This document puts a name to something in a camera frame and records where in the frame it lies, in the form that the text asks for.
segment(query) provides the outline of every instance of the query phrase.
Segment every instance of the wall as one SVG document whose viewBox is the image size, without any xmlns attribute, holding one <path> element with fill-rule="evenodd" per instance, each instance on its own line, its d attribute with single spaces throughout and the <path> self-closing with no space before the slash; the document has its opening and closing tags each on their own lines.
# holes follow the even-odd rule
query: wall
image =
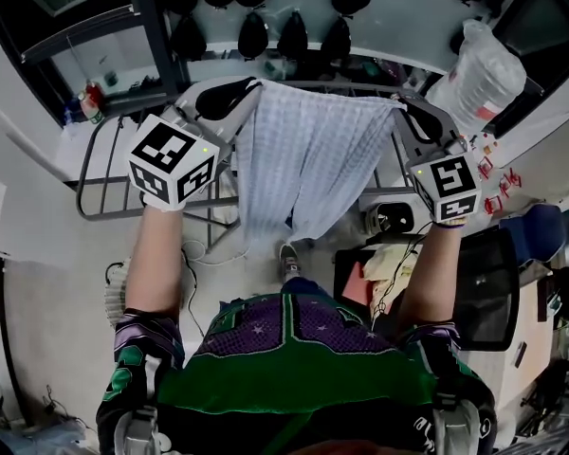
<svg viewBox="0 0 569 455">
<path fill-rule="evenodd" d="M 569 120 L 509 165 L 523 178 L 523 191 L 558 200 L 569 192 Z"/>
<path fill-rule="evenodd" d="M 569 120 L 569 79 L 550 95 L 533 113 L 497 141 L 499 146 L 489 156 L 497 167 L 504 167 L 540 143 Z"/>
<path fill-rule="evenodd" d="M 9 138 L 51 173 L 61 127 L 33 96 L 0 46 L 0 117 L 9 126 Z"/>
<path fill-rule="evenodd" d="M 8 138 L 0 117 L 0 251 L 15 260 L 69 266 L 83 219 L 75 192 L 34 162 Z"/>
<path fill-rule="evenodd" d="M 337 18 L 331 0 L 266 0 L 258 9 L 268 25 L 270 41 L 277 41 L 294 9 L 302 15 L 310 43 L 320 43 Z M 233 2 L 227 9 L 214 9 L 198 0 L 194 20 L 204 32 L 209 49 L 236 48 L 248 9 Z M 353 53 L 393 58 L 403 64 L 447 71 L 456 56 L 449 49 L 450 37 L 462 21 L 487 10 L 481 4 L 465 6 L 460 0 L 371 0 L 371 4 L 347 20 Z"/>
</svg>

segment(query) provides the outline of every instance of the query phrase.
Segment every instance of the cable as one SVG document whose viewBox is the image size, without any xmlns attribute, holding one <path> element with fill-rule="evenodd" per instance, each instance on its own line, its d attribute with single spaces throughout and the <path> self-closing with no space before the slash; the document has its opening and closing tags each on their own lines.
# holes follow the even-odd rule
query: cable
<svg viewBox="0 0 569 455">
<path fill-rule="evenodd" d="M 185 247 L 185 245 L 187 245 L 189 243 L 197 243 L 197 244 L 202 246 L 202 254 L 200 256 L 198 256 L 198 258 L 190 258 L 190 261 L 192 263 L 202 264 L 203 266 L 222 266 L 223 264 L 228 264 L 228 263 L 231 263 L 233 261 L 240 260 L 241 258 L 244 258 L 245 256 L 247 256 L 248 252 L 250 251 L 250 246 L 249 246 L 245 250 L 244 253 L 241 253 L 237 256 L 234 256 L 233 258 L 230 258 L 229 260 L 225 260 L 224 262 L 221 262 L 221 263 L 205 263 L 205 262 L 201 262 L 200 260 L 202 260 L 207 255 L 207 247 L 204 246 L 204 244 L 202 242 L 195 240 L 195 239 L 191 239 L 191 240 L 185 241 L 183 243 L 183 245 L 181 246 L 182 250 Z"/>
<path fill-rule="evenodd" d="M 195 323 L 196 327 L 198 328 L 198 332 L 200 332 L 200 336 L 202 336 L 202 338 L 204 338 L 205 333 L 203 332 L 202 328 L 200 327 L 200 324 L 198 323 L 198 320 L 196 320 L 196 317 L 193 315 L 193 311 L 192 311 L 192 300 L 193 300 L 194 295 L 196 295 L 196 290 L 198 289 L 198 277 L 196 277 L 196 272 L 190 266 L 190 260 L 188 260 L 188 255 L 183 250 L 183 246 L 181 247 L 181 254 L 183 256 L 183 260 L 184 260 L 186 266 L 190 270 L 190 273 L 192 274 L 192 277 L 193 277 L 193 291 L 192 291 L 192 294 L 190 295 L 190 299 L 188 300 L 188 311 L 190 312 L 190 317 L 192 317 L 193 323 Z"/>
<path fill-rule="evenodd" d="M 197 258 L 188 258 L 188 254 L 185 252 L 184 247 L 185 247 L 185 245 L 188 245 L 189 243 L 197 243 L 197 244 L 201 245 L 202 246 L 202 254 L 200 256 L 198 256 Z M 204 246 L 203 243 L 201 243 L 198 240 L 191 239 L 191 240 L 185 241 L 183 243 L 183 245 L 181 245 L 181 254 L 183 255 L 183 260 L 184 260 L 186 266 L 188 267 L 188 269 L 190 270 L 190 273 L 193 276 L 193 291 L 192 291 L 192 294 L 190 295 L 190 299 L 188 300 L 188 311 L 190 312 L 190 317 L 192 317 L 193 323 L 196 324 L 196 328 L 198 329 L 198 332 L 200 332 L 200 335 L 203 338 L 205 336 L 205 333 L 203 332 L 202 328 L 200 327 L 200 324 L 198 323 L 198 320 L 196 320 L 196 317 L 194 316 L 193 311 L 192 311 L 192 300 L 193 300 L 194 296 L 196 295 L 196 291 L 198 290 L 198 277 L 196 276 L 196 272 L 194 271 L 194 269 L 192 268 L 190 263 L 198 263 L 198 264 L 202 264 L 203 266 L 221 266 L 223 264 L 228 264 L 228 263 L 231 263 L 233 261 L 240 260 L 241 258 L 244 258 L 245 256 L 247 256 L 247 253 L 249 250 L 250 250 L 250 247 L 248 247 L 244 253 L 241 253 L 237 256 L 234 256 L 233 258 L 230 258 L 229 260 L 225 260 L 224 262 L 221 262 L 221 263 L 205 263 L 205 262 L 200 261 L 207 254 L 207 248 Z"/>
<path fill-rule="evenodd" d="M 64 414 L 57 413 L 57 416 L 59 416 L 62 419 L 62 422 L 74 420 L 76 423 L 82 425 L 86 429 L 90 429 L 91 431 L 97 433 L 97 431 L 91 428 L 89 425 L 87 425 L 82 418 L 79 418 L 78 416 L 71 416 L 67 412 L 67 408 L 53 397 L 53 389 L 50 387 L 49 384 L 46 385 L 46 396 L 42 397 L 42 402 L 45 404 L 46 414 L 48 415 L 53 414 L 54 412 L 56 412 L 56 408 L 61 408 L 64 411 Z"/>
<path fill-rule="evenodd" d="M 427 226 L 429 226 L 430 224 L 432 224 L 432 221 L 429 221 L 428 223 L 426 223 L 424 226 L 422 226 L 417 232 L 416 234 L 419 234 L 421 231 L 423 231 Z M 409 240 L 409 242 L 407 243 L 407 247 L 405 248 L 405 252 L 402 255 L 402 259 L 400 260 L 400 262 L 398 263 L 398 265 L 396 266 L 395 269 L 395 273 L 392 276 L 392 281 L 390 282 L 390 284 L 388 285 L 388 288 L 386 288 L 386 291 L 384 292 L 383 296 L 379 299 L 379 301 L 377 302 L 377 305 L 375 306 L 375 308 L 373 309 L 373 321 L 371 324 L 371 330 L 375 329 L 376 326 L 376 320 L 377 320 L 377 313 L 381 313 L 385 311 L 385 307 L 386 307 L 386 299 L 388 298 L 388 295 L 390 295 L 390 293 L 392 292 L 392 290 L 395 287 L 396 284 L 396 275 L 398 274 L 398 270 L 400 269 L 400 267 L 402 266 L 403 263 L 405 263 L 405 261 L 407 260 L 407 258 L 409 258 L 409 256 L 411 256 L 411 254 L 413 253 L 413 250 L 415 249 L 415 247 L 419 244 L 419 242 L 423 241 L 424 238 L 426 237 L 427 234 L 422 234 L 419 238 L 417 238 L 415 240 L 415 242 L 413 243 L 413 246 L 411 246 L 411 243 L 413 241 L 413 238 Z"/>
<path fill-rule="evenodd" d="M 9 370 L 10 384 L 12 384 L 12 391 L 15 394 L 19 410 L 23 416 L 24 421 L 28 427 L 33 427 L 31 419 L 31 412 L 26 398 L 23 396 L 17 374 L 15 373 L 14 364 L 12 362 L 12 354 L 10 352 L 9 330 L 7 329 L 7 307 L 4 296 L 4 273 L 5 273 L 5 260 L 0 258 L 0 335 L 2 337 L 2 345 L 4 349 L 4 356 L 7 360 L 7 368 Z"/>
</svg>

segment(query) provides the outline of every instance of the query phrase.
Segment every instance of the plastic bag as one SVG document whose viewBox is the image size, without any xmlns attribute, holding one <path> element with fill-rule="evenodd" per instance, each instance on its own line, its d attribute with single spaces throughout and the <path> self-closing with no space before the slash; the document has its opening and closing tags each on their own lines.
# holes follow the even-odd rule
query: plastic bag
<svg viewBox="0 0 569 455">
<path fill-rule="evenodd" d="M 491 29 L 466 20 L 457 64 L 426 98 L 450 114 L 462 135 L 475 135 L 523 92 L 525 81 L 520 59 Z"/>
</svg>

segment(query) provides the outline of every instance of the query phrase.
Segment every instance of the drying rack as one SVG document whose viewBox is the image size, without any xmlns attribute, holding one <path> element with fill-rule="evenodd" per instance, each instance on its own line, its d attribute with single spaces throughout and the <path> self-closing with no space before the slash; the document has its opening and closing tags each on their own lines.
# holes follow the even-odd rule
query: drying rack
<svg viewBox="0 0 569 455">
<path fill-rule="evenodd" d="M 379 86 L 374 84 L 363 84 L 363 83 L 354 83 L 354 82 L 304 82 L 304 81 L 287 81 L 281 82 L 282 84 L 286 84 L 288 86 L 298 87 L 301 89 L 305 89 L 308 91 L 325 93 L 325 94 L 338 94 L 341 96 L 349 96 L 349 97 L 366 97 L 366 96 L 378 96 L 381 98 L 389 98 L 392 95 L 398 96 L 405 96 L 410 98 L 418 98 L 418 95 L 413 91 L 409 91 L 406 89 L 402 89 L 400 87 L 392 87 L 392 86 Z M 139 118 L 139 123 L 142 123 L 145 119 L 146 110 L 141 111 L 141 115 Z M 88 142 L 88 147 L 86 148 L 86 154 L 84 156 L 83 167 L 80 173 L 80 180 L 78 183 L 78 188 L 76 190 L 76 208 L 78 213 L 86 219 L 87 221 L 107 221 L 111 219 L 122 219 L 127 217 L 137 217 L 143 213 L 143 208 L 136 208 L 136 209 L 129 209 L 128 208 L 128 199 L 129 193 L 131 189 L 131 182 L 129 180 L 128 175 L 126 176 L 116 176 L 110 177 L 110 170 L 112 168 L 112 160 L 114 158 L 114 151 L 116 150 L 116 144 L 119 138 L 119 131 L 122 128 L 122 120 L 124 116 L 113 116 L 110 118 L 104 119 L 101 123 L 97 125 L 93 134 L 90 137 Z M 97 139 L 98 134 L 103 129 L 105 124 L 113 119 L 118 120 L 117 130 L 114 134 L 114 140 L 112 142 L 112 149 L 107 161 L 107 167 L 105 170 L 105 176 L 103 179 L 87 179 L 87 171 L 88 165 L 91 160 L 91 156 L 93 154 L 93 150 L 95 148 L 95 141 Z M 414 188 L 411 185 L 411 180 L 407 175 L 407 171 L 405 170 L 404 160 L 401 155 L 401 141 L 400 136 L 398 135 L 396 129 L 394 129 L 391 140 L 394 144 L 396 158 L 398 160 L 398 166 L 400 167 L 400 171 L 402 173 L 404 179 L 404 187 L 381 187 L 381 181 L 379 179 L 379 173 L 377 169 L 374 170 L 374 180 L 376 182 L 375 187 L 366 188 L 361 194 L 360 197 L 375 197 L 380 195 L 394 195 L 394 194 L 407 194 L 407 193 L 415 193 Z M 218 221 L 212 217 L 212 210 L 214 208 L 223 208 L 228 206 L 238 206 L 238 197 L 231 196 L 231 197 L 220 197 L 220 187 L 219 187 L 219 176 L 225 173 L 231 183 L 232 187 L 235 191 L 237 191 L 237 182 L 234 174 L 231 171 L 228 162 L 221 162 L 217 167 L 215 172 L 215 180 L 206 186 L 208 192 L 208 198 L 204 200 L 195 200 L 189 201 L 186 203 L 185 209 L 183 209 L 183 216 L 187 219 L 191 219 L 194 221 L 200 221 L 202 223 L 207 224 L 207 249 L 206 253 L 209 254 L 213 249 L 215 249 L 220 243 L 225 241 L 237 228 L 240 227 L 240 219 L 237 219 L 231 223 L 225 223 L 222 221 Z M 83 193 L 84 187 L 90 184 L 102 184 L 101 190 L 101 201 L 99 212 L 92 212 L 89 213 L 83 209 Z M 107 194 L 107 188 L 110 185 L 124 183 L 124 195 L 122 197 L 122 208 L 120 210 L 110 210 L 105 211 L 105 196 Z M 192 211 L 196 210 L 205 210 L 207 212 L 207 217 L 202 217 L 196 214 L 193 214 Z M 221 228 L 223 232 L 221 235 L 217 236 L 215 240 L 213 240 L 213 228 Z"/>
</svg>

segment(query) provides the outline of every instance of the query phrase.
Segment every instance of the shelf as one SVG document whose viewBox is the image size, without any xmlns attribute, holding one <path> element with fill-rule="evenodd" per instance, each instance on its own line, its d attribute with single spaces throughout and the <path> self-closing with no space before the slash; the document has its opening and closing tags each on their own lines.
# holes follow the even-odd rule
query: shelf
<svg viewBox="0 0 569 455">
<path fill-rule="evenodd" d="M 142 26 L 141 16 L 135 13 L 132 5 L 108 10 L 78 24 L 60 30 L 47 37 L 21 54 L 22 64 L 37 64 L 71 46 L 92 41 L 131 27 Z"/>
</svg>

